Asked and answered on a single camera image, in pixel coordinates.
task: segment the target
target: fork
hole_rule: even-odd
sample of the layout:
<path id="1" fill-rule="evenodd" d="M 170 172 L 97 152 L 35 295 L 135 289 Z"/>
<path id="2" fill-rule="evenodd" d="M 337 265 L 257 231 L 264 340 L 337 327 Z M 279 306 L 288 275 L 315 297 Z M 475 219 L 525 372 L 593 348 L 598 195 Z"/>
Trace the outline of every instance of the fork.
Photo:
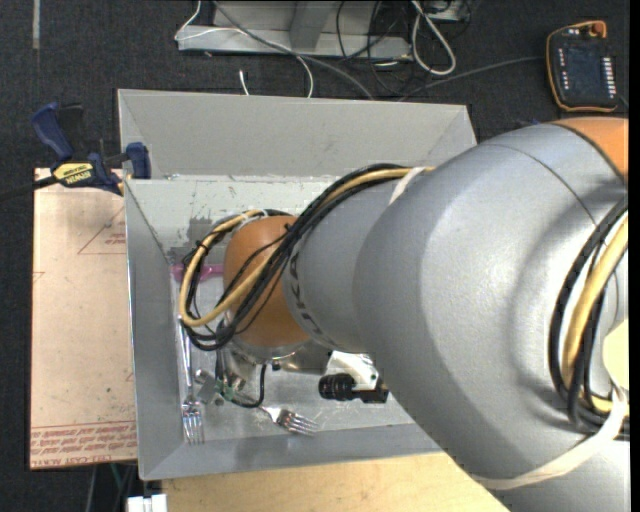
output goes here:
<path id="1" fill-rule="evenodd" d="M 202 412 L 200 402 L 193 393 L 193 378 L 191 374 L 191 341 L 184 332 L 181 322 L 178 323 L 178 334 L 182 349 L 182 362 L 184 364 L 185 377 L 187 382 L 187 396 L 182 402 L 182 429 L 184 436 L 190 445 L 203 444 L 204 424 L 202 423 Z"/>
<path id="2" fill-rule="evenodd" d="M 318 431 L 319 426 L 315 421 L 288 409 L 282 407 L 265 407 L 263 405 L 260 405 L 258 409 L 268 414 L 273 423 L 294 434 L 312 436 Z"/>

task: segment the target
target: cable bundle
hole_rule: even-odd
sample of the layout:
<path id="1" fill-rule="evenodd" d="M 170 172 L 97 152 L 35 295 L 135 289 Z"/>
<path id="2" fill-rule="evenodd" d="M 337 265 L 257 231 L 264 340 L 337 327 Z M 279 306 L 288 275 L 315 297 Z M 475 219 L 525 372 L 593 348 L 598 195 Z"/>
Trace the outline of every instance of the cable bundle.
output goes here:
<path id="1" fill-rule="evenodd" d="M 200 271 L 211 248 L 222 242 L 243 221 L 264 215 L 283 215 L 283 212 L 248 210 L 217 222 L 204 240 L 199 242 L 197 247 L 184 259 L 185 273 L 180 288 L 178 307 L 181 321 L 194 345 L 207 351 L 222 348 L 234 335 L 242 332 L 239 330 L 239 326 L 251 314 L 248 323 L 244 324 L 242 328 L 243 330 L 247 329 L 260 314 L 262 306 L 257 311 L 253 311 L 256 304 L 265 293 L 268 299 L 273 292 L 295 245 L 305 234 L 315 228 L 323 218 L 347 198 L 369 187 L 402 178 L 410 170 L 393 164 L 375 164 L 354 171 L 333 183 L 307 206 L 295 222 L 288 226 L 284 235 L 250 255 L 224 290 L 213 310 L 205 315 L 200 315 L 196 303 L 196 293 Z M 255 257 L 276 243 L 279 245 L 271 256 L 241 281 Z M 241 302 L 235 313 L 228 314 L 231 305 L 237 304 L 239 301 Z M 215 328 L 208 325 L 221 315 L 224 315 L 224 318 Z M 196 331 L 197 327 L 204 327 L 207 333 Z"/>
<path id="2" fill-rule="evenodd" d="M 567 402 L 571 421 L 590 433 L 602 427 L 612 407 L 609 397 L 600 396 L 591 389 L 591 361 L 604 290 L 627 250 L 628 206 L 629 198 L 625 195 L 587 240 L 567 275 L 551 323 L 549 367 L 553 384 Z M 612 233 L 610 241 L 605 243 Z M 592 257 L 591 268 L 569 321 L 567 335 L 561 340 L 560 331 L 565 323 L 566 306 L 582 269 Z M 630 439 L 628 411 L 618 439 Z"/>

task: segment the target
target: cardboard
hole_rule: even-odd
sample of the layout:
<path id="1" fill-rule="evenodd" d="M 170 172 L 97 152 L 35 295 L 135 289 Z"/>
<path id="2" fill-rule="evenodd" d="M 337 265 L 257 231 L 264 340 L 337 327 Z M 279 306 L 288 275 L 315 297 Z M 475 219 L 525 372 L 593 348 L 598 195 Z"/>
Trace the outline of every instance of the cardboard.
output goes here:
<path id="1" fill-rule="evenodd" d="M 32 469 L 136 457 L 123 198 L 34 194 Z"/>

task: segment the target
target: yellow clamp label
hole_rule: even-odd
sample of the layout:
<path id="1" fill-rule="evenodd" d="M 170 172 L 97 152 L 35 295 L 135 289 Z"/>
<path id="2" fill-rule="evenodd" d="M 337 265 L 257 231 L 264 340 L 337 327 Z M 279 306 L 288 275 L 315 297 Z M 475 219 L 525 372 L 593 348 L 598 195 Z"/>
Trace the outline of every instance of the yellow clamp label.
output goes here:
<path id="1" fill-rule="evenodd" d="M 53 171 L 53 175 L 58 181 L 63 181 L 67 185 L 73 185 L 79 181 L 91 178 L 92 170 L 93 166 L 88 162 L 72 162 L 62 164 Z"/>

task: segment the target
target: white object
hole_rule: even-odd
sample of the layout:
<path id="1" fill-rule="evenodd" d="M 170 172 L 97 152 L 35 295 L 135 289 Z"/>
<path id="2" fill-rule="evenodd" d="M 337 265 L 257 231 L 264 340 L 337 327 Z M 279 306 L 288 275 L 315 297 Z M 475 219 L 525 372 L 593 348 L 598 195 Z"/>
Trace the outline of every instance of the white object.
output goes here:
<path id="1" fill-rule="evenodd" d="M 166 494 L 154 494 L 150 498 L 133 496 L 127 500 L 127 512 L 167 512 Z"/>

